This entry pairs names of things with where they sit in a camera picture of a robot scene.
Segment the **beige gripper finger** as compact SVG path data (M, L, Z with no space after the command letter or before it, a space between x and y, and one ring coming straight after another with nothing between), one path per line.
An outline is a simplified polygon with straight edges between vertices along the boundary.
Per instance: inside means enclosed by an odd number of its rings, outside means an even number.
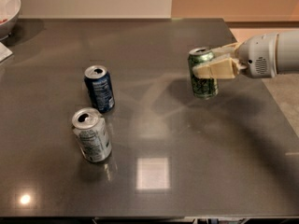
M235 58L239 47L240 47L240 43L235 42L222 47L214 48L212 49L212 52L215 57L228 56L228 57Z
M214 57L205 54L195 56L192 61L194 62L192 73L197 78L203 79L233 79L245 69L237 58L228 56Z

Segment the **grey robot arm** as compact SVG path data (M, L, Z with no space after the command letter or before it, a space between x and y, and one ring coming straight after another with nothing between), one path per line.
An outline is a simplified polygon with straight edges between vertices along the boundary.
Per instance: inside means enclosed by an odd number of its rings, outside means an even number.
M272 78L299 72L299 32L256 35L241 43L211 50L215 57L197 64L198 78L233 79L238 75Z

